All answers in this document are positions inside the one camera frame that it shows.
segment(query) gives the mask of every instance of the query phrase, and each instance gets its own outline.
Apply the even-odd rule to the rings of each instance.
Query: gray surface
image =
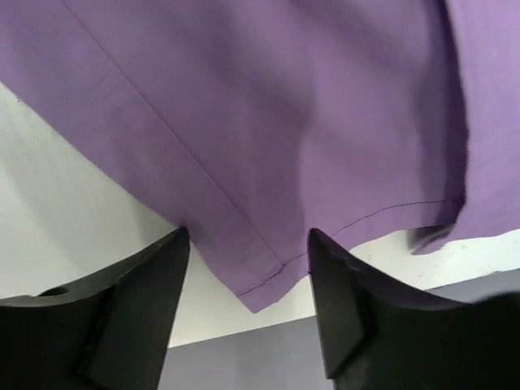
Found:
[[[520,269],[433,288],[430,292],[461,302],[475,302],[500,293],[520,292]]]
[[[520,270],[431,290],[467,302],[508,291],[520,291]],[[332,390],[315,318],[170,349],[159,390],[206,389]]]

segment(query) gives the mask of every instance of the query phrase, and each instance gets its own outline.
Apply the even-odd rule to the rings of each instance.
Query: black plastic part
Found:
[[[188,259],[181,228],[39,297],[0,300],[0,388],[155,390]]]
[[[520,388],[519,293],[470,305],[440,298],[317,229],[309,258],[323,360],[337,390]]]

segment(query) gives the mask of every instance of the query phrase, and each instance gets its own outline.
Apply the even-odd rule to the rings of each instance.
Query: purple shirt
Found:
[[[0,81],[258,311],[306,275],[309,228],[352,248],[455,223],[428,251],[520,227],[518,20],[515,0],[0,0]]]

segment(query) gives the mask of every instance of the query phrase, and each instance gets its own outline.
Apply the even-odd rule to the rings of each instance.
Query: purple cloth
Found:
[[[520,6],[448,3],[457,50],[432,0],[0,0],[0,81],[256,312],[306,275],[312,227],[520,226]]]

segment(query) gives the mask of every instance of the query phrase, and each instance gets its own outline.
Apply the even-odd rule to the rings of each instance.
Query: stitching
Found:
[[[101,42],[96,39],[96,37],[92,34],[92,32],[87,28],[83,20],[81,20],[78,15],[68,6],[65,0],[59,0],[63,6],[70,12],[70,14],[76,19],[78,24],[85,30],[85,32],[90,36],[90,38],[96,43],[96,45],[101,49],[103,54],[110,60],[112,65],[118,70],[118,72],[124,77],[124,79],[128,82],[128,84],[132,87],[132,89],[137,93],[137,95],[143,100],[143,102],[151,109],[154,115],[164,124],[164,126],[170,131],[172,136],[179,142],[179,144],[188,152],[188,154],[193,158],[193,160],[197,163],[197,165],[208,175],[210,180],[213,182],[215,187],[220,190],[220,192],[225,196],[228,202],[235,208],[238,214],[242,217],[242,219],[251,227],[251,229],[257,234],[258,238],[261,242],[269,249],[272,253],[276,261],[282,264],[281,260],[276,256],[275,251],[267,244],[267,241],[263,238],[263,236],[259,233],[257,228],[249,221],[248,218],[245,217],[245,214],[242,210],[236,205],[236,203],[229,197],[229,195],[223,190],[219,183],[216,182],[214,177],[206,170],[206,168],[201,164],[201,162],[195,157],[189,147],[177,136],[175,130],[170,126],[170,124],[157,112],[155,107],[151,104],[151,102],[137,89],[137,87],[133,84],[130,78],[124,73],[123,69],[119,66],[119,64],[111,57],[111,55],[105,50],[102,46]]]
[[[333,233],[332,237],[335,236],[336,234],[340,233],[341,231],[345,230],[346,228],[350,228],[354,224],[356,224],[358,222],[361,222],[363,219],[368,219],[370,217],[373,217],[374,215],[377,215],[377,214],[379,214],[382,211],[391,210],[391,209],[395,209],[397,207],[402,207],[402,206],[415,206],[415,205],[427,205],[427,204],[433,204],[433,203],[463,202],[463,201],[464,201],[464,197],[456,197],[454,199],[446,199],[446,200],[443,200],[443,201],[416,201],[416,202],[413,202],[413,203],[403,203],[402,205],[394,205],[394,206],[385,207],[384,209],[381,209],[381,210],[376,211],[375,213],[372,213],[372,214],[369,214],[369,215],[365,215],[364,217],[362,217],[360,219],[357,219],[354,222],[352,222],[352,223],[350,223],[350,224],[348,224],[346,226],[343,226],[340,230],[338,230],[337,232]],[[242,297],[245,294],[251,293],[253,290],[256,290],[257,288],[261,288],[269,280],[271,280],[271,279],[275,278],[277,275],[279,275],[284,270],[284,268],[286,266],[288,266],[291,262],[293,262],[294,260],[297,260],[298,258],[301,258],[301,257],[305,256],[306,254],[307,254],[307,251],[305,251],[303,254],[300,254],[299,256],[296,256],[295,258],[291,258],[286,263],[283,263],[282,266],[280,267],[280,269],[277,272],[275,272],[273,275],[271,275],[270,277],[265,279],[261,284],[255,286],[253,288],[250,288],[246,292],[242,292],[242,293],[238,294],[237,297]]]

